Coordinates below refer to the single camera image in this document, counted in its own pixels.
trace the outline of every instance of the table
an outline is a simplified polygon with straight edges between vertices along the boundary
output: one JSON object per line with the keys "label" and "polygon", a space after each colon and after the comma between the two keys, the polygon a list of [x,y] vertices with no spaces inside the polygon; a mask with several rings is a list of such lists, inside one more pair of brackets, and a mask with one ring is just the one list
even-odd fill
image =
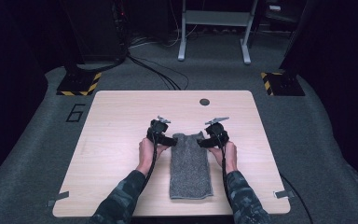
{"label": "table", "polygon": [[[209,105],[201,105],[208,99]],[[90,217],[120,180],[138,164],[139,142],[152,119],[162,116],[174,133],[207,136],[204,123],[222,121],[238,148],[238,167],[267,212],[284,214],[290,204],[273,191],[284,190],[269,141],[249,91],[98,91],[79,137],[60,193],[55,217]],[[135,217],[232,215],[222,183],[222,170],[208,153],[213,196],[203,200],[171,200],[171,150],[161,154],[137,203]]]}
{"label": "table", "polygon": [[225,25],[225,26],[243,26],[246,27],[245,34],[241,39],[241,50],[245,64],[251,63],[249,50],[247,47],[249,34],[251,32],[255,8],[258,0],[254,0],[250,12],[222,12],[222,11],[199,11],[186,10],[186,0],[182,5],[182,38],[179,48],[178,60],[184,61],[186,54],[186,25],[203,24],[203,25]]}

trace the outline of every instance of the hand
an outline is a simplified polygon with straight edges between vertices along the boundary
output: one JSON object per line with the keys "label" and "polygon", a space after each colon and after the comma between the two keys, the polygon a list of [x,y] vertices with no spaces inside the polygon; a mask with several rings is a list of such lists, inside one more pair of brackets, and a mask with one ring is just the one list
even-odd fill
{"label": "hand", "polygon": [[[222,166],[222,149],[217,147],[209,147],[208,150],[213,153],[217,163]],[[237,168],[237,147],[232,142],[226,143],[226,173],[229,174],[232,171],[238,171]]]}
{"label": "hand", "polygon": [[[157,146],[156,160],[158,160],[162,151],[164,151],[167,148],[169,147],[163,145]],[[139,165],[136,167],[136,170],[140,171],[145,176],[147,176],[150,167],[152,166],[153,151],[154,151],[153,143],[148,138],[144,138],[142,142],[139,143]]]}

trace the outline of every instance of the black cable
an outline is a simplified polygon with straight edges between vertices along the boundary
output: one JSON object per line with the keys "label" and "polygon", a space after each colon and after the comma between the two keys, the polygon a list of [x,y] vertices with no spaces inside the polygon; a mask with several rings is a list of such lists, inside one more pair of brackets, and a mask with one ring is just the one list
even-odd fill
{"label": "black cable", "polygon": [[[130,60],[132,60],[135,64],[138,64],[139,66],[142,66],[142,67],[143,67],[142,64],[138,63],[137,61],[133,60],[132,58],[130,58]],[[168,84],[165,82],[164,78],[162,78],[161,76],[158,76],[158,77],[162,80],[162,82],[164,82],[164,84],[165,84],[165,86],[167,87],[167,89],[170,90],[170,87],[169,87]]]}
{"label": "black cable", "polygon": [[160,66],[160,67],[163,67],[163,68],[165,68],[165,69],[168,69],[168,70],[170,70],[170,71],[173,71],[174,73],[177,73],[177,74],[181,75],[182,77],[185,77],[185,78],[186,78],[186,86],[184,87],[184,90],[187,89],[189,79],[188,79],[188,76],[186,76],[185,74],[180,73],[180,72],[178,72],[178,71],[175,71],[175,70],[173,70],[173,69],[171,69],[171,68],[169,68],[169,67],[166,67],[166,66],[164,66],[164,65],[161,65],[161,64],[159,64],[159,63],[155,63],[155,62],[153,62],[153,61],[144,59],[144,58],[135,57],[135,56],[131,56],[131,57],[132,57],[132,58],[135,58],[135,59],[144,60],[144,61],[147,61],[147,62],[149,62],[149,63],[154,63],[154,64],[156,64],[156,65],[158,65],[158,66]]}
{"label": "black cable", "polygon": [[152,134],[152,137],[153,137],[153,160],[152,160],[152,165],[150,166],[150,170],[147,173],[144,185],[142,186],[141,193],[142,193],[142,191],[144,191],[144,189],[145,189],[145,187],[147,185],[147,182],[149,182],[150,176],[153,173],[153,169],[154,169],[154,166],[155,166],[156,160],[157,160],[157,142],[158,142],[158,140],[156,141],[156,139],[154,138],[153,134]]}
{"label": "black cable", "polygon": [[142,63],[142,62],[140,62],[138,60],[136,60],[135,58],[131,57],[130,54],[127,57],[130,60],[132,60],[134,63],[136,63],[136,64],[138,64],[138,65],[140,65],[140,66],[142,66],[142,67],[154,72],[154,73],[156,73],[161,78],[164,78],[165,80],[167,80],[171,84],[171,86],[173,87],[174,90],[176,90],[176,89],[178,89],[179,91],[181,90],[181,88],[170,77],[167,77],[167,76],[163,75],[162,73],[160,73],[159,71],[153,69],[152,67],[150,67],[150,66],[148,66],[148,65],[146,65],[146,64],[144,64],[144,63]]}
{"label": "black cable", "polygon": [[135,37],[134,37],[131,40],[130,47],[133,47],[135,45],[141,45],[141,44],[147,43],[148,40],[149,40],[149,37],[147,37],[147,36],[138,37],[137,39],[135,39]]}
{"label": "black cable", "polygon": [[293,187],[293,185],[290,183],[290,181],[289,181],[288,179],[286,179],[286,177],[284,177],[283,174],[281,174],[281,172],[279,172],[279,175],[281,176],[281,178],[283,178],[283,179],[286,181],[287,184],[290,185],[290,188],[292,188],[292,190],[295,191],[295,193],[296,193],[298,199],[301,201],[302,205],[304,206],[305,211],[307,212],[308,218],[310,219],[310,223],[313,224],[313,219],[312,219],[312,217],[310,216],[310,211],[308,210],[308,207],[305,205],[305,203],[304,203],[303,199],[301,198],[300,194],[297,192],[297,190],[295,189],[295,187]]}
{"label": "black cable", "polygon": [[117,67],[118,65],[122,64],[124,62],[124,59],[119,59],[117,62],[104,66],[104,67],[99,67],[99,68],[94,68],[94,69],[81,69],[83,71],[87,71],[87,72],[94,72],[94,73],[100,73],[100,72],[104,72],[106,70],[112,69],[114,67]]}
{"label": "black cable", "polygon": [[217,136],[217,134],[211,130],[213,132],[213,134],[217,137],[217,140],[219,141],[219,148],[220,150],[222,150],[222,173],[223,173],[223,186],[225,187],[225,193],[226,193],[226,197],[228,200],[228,204],[230,207],[232,207],[231,205],[231,200],[228,196],[228,185],[227,185],[227,171],[226,171],[226,144],[222,144],[222,142],[220,141],[220,138]]}

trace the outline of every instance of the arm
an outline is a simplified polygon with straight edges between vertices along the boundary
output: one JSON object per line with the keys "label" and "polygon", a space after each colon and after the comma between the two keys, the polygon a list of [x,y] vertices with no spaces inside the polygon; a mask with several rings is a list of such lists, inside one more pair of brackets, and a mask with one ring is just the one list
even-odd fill
{"label": "arm", "polygon": [[[208,148],[222,166],[220,148]],[[236,224],[270,223],[269,214],[263,209],[252,188],[237,168],[237,147],[232,142],[226,143],[226,171],[228,195]]]}
{"label": "arm", "polygon": [[[157,147],[157,159],[167,149],[165,146]],[[138,197],[141,194],[152,160],[153,143],[144,138],[139,143],[139,164],[117,187],[103,200],[89,220],[89,223],[127,224],[130,223],[135,210]]]}

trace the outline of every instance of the camouflage sleeve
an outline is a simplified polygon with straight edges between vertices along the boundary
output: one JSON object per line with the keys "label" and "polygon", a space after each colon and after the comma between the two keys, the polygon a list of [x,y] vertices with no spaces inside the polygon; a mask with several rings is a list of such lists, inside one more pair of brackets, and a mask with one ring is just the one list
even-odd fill
{"label": "camouflage sleeve", "polygon": [[130,223],[144,182],[145,176],[141,172],[137,170],[132,171],[100,203],[88,223]]}
{"label": "camouflage sleeve", "polygon": [[241,172],[233,171],[227,175],[227,187],[236,224],[271,222],[269,214]]}

